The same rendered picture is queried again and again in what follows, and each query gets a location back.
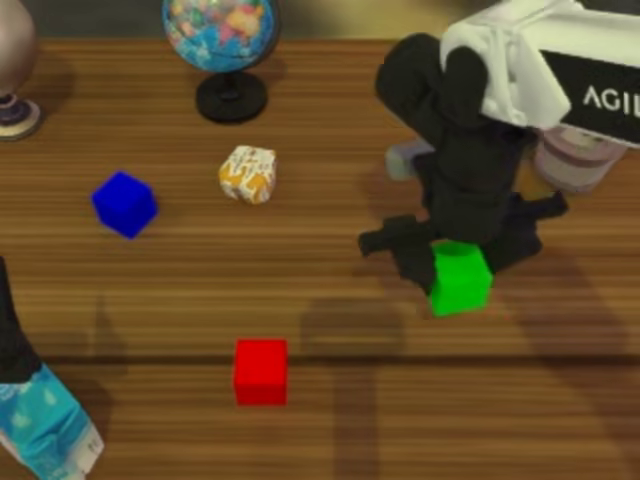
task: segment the blue ocean on globe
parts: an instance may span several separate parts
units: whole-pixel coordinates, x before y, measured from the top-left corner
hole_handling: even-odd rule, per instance
[[[243,70],[276,41],[278,18],[270,0],[164,0],[162,8],[171,45],[201,70]]]

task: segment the globe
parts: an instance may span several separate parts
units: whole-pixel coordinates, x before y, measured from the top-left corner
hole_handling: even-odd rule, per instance
[[[221,123],[257,116],[267,104],[267,89],[244,70],[264,60],[277,44],[277,0],[164,0],[162,8],[176,53],[215,74],[196,91],[198,111]]]
[[[36,33],[20,0],[0,1],[0,140],[19,140],[40,125],[40,108],[16,96],[36,59]]]

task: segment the blue cube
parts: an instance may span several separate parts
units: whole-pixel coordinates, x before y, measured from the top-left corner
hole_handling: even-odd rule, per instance
[[[100,221],[133,239],[158,213],[153,191],[125,172],[117,172],[91,196]]]

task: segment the wooden table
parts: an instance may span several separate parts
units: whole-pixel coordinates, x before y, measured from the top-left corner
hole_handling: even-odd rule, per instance
[[[389,47],[283,44],[257,69],[269,109],[221,127],[164,42],[45,42],[24,93],[49,119],[0,145],[0,252],[25,330],[107,439],[92,479],[640,478],[640,158],[545,223],[487,309],[431,318],[356,246],[419,211],[384,174],[412,137],[372,94]],[[238,144],[277,150],[270,203],[218,187]],[[89,201],[119,169],[160,202],[132,242]],[[526,164],[518,185],[547,189]],[[235,408],[241,337],[289,341],[286,409]]]

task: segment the red cube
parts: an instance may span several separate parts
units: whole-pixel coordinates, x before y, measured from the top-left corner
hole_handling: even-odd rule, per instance
[[[233,387],[238,405],[286,405],[286,340],[238,340]]]

